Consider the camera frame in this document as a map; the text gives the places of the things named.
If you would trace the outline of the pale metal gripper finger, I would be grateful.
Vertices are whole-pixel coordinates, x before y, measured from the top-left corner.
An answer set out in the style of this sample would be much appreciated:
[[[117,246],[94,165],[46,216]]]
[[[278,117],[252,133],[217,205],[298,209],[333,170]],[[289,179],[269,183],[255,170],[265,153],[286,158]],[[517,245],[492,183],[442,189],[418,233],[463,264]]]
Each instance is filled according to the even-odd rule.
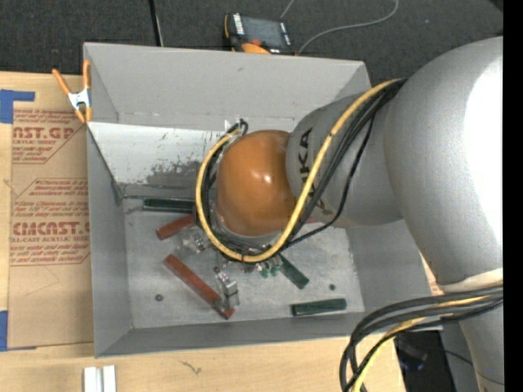
[[[216,273],[216,280],[222,307],[235,308],[238,306],[239,290],[237,282],[223,271]]]
[[[178,235],[178,254],[180,256],[198,255],[206,249],[206,237],[200,228],[184,229]]]

